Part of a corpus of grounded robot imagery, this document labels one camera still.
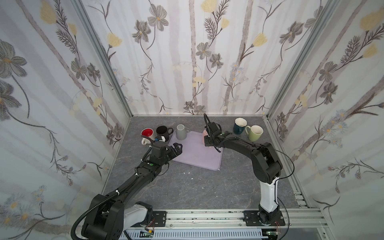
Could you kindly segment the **grey ceramic mug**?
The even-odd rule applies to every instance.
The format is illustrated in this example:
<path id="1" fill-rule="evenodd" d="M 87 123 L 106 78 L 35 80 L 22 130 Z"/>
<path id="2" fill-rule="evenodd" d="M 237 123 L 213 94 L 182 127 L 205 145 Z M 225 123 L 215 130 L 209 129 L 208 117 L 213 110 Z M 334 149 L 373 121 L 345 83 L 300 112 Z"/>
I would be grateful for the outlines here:
<path id="1" fill-rule="evenodd" d="M 177 129 L 176 129 L 176 138 L 181 141 L 185 140 L 190 131 L 191 130 L 187 128 L 185 125 L 179 124 L 177 125 Z"/>

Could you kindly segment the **black ceramic mug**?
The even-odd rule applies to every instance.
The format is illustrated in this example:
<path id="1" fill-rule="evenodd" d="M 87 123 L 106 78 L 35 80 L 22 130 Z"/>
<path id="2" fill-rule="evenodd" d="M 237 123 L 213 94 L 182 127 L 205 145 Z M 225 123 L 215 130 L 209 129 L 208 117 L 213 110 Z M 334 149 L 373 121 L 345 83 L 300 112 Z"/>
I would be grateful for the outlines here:
<path id="1" fill-rule="evenodd" d="M 173 134 L 173 132 L 174 132 L 173 128 L 168 128 L 166 126 L 159 126 L 156 129 L 157 136 L 164 136 L 166 138 L 166 142 L 169 141 L 170 135 Z"/>

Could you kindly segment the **dark green ceramic mug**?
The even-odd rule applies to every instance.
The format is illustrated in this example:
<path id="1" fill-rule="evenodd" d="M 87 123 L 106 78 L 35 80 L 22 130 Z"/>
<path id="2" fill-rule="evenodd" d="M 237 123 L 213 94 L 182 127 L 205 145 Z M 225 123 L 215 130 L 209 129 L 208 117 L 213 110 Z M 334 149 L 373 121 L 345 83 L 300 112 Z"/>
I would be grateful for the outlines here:
<path id="1" fill-rule="evenodd" d="M 233 127 L 233 133 L 236 135 L 241 135 L 247 125 L 247 120 L 245 120 L 244 118 L 236 118 Z"/>

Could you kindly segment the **cream mug red inside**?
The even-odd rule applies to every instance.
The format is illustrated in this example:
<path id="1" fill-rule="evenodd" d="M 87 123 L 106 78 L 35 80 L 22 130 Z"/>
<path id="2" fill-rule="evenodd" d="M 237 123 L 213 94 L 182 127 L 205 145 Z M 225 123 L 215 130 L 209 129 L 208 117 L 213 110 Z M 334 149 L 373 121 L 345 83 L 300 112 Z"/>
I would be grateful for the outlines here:
<path id="1" fill-rule="evenodd" d="M 154 130 L 151 128 L 143 129 L 141 132 L 141 135 L 145 136 L 144 138 L 142 138 L 142 141 L 141 141 L 142 145 L 150 144 L 151 141 L 155 140 L 155 133 L 154 133 Z"/>

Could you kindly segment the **light green ceramic mug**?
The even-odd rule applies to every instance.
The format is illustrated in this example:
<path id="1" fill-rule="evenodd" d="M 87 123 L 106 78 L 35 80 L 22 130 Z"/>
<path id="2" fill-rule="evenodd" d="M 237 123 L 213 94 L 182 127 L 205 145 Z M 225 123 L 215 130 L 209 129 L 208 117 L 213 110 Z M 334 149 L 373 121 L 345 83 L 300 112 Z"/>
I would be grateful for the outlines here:
<path id="1" fill-rule="evenodd" d="M 248 135 L 248 139 L 251 142 L 256 142 L 257 140 L 259 140 L 262 134 L 264 133 L 263 128 L 258 125 L 246 126 L 245 131 Z"/>

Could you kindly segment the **pink ceramic mug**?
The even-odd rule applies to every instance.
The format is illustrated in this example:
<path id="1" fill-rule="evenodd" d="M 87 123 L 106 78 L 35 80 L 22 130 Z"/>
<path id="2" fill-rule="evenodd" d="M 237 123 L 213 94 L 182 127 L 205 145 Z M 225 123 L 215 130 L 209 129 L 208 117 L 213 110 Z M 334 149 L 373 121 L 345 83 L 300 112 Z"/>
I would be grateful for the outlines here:
<path id="1" fill-rule="evenodd" d="M 202 133 L 203 138 L 204 138 L 205 136 L 207 136 L 207 135 L 208 135 L 207 130 L 204 130 L 203 133 Z"/>

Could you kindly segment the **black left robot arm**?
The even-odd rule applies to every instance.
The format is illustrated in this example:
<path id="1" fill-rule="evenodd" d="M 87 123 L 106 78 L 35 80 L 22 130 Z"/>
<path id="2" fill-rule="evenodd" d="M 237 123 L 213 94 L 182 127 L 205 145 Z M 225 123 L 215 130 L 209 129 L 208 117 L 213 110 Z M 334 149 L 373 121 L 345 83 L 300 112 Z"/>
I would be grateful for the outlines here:
<path id="1" fill-rule="evenodd" d="M 89 209 L 73 224 L 71 238 L 80 239 L 76 230 L 81 222 L 84 222 L 81 230 L 84 240 L 118 240 L 127 228 L 151 221 L 148 214 L 151 207 L 138 204 L 126 210 L 126 203 L 159 176 L 164 165 L 182 153 L 182 144 L 168 146 L 164 142 L 151 141 L 135 173 L 128 180 L 114 191 L 106 195 L 98 194 L 92 199 Z"/>

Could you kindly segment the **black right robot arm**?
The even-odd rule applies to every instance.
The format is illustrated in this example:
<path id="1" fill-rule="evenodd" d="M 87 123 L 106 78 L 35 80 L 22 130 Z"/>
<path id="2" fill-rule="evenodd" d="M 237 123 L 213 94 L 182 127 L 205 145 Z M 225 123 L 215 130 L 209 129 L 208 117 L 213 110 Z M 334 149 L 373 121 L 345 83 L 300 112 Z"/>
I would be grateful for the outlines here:
<path id="1" fill-rule="evenodd" d="M 204 136 L 206 147 L 214 147 L 219 153 L 223 149 L 230 149 L 251 160 L 254 175 L 260 181 L 259 221 L 264 226 L 275 222 L 281 213 L 277 192 L 283 169 L 277 151 L 269 143 L 257 145 L 231 132 L 222 131 L 221 126 L 212 122 L 207 114 L 204 114 L 204 121 L 207 132 Z"/>

